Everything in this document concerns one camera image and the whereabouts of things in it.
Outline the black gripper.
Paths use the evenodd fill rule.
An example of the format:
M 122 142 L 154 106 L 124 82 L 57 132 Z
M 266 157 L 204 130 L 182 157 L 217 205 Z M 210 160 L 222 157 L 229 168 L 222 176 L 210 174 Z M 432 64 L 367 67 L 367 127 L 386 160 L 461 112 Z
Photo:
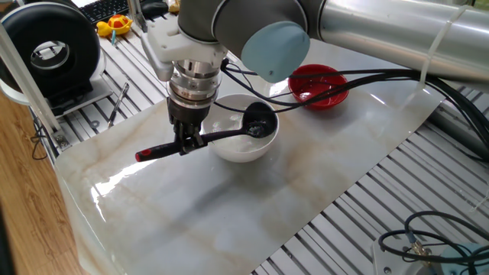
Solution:
M 179 154 L 186 155 L 205 147 L 207 142 L 203 140 L 200 131 L 210 107 L 187 108 L 176 104 L 172 99 L 168 99 L 167 107 L 175 133 L 174 141 L 180 144 Z

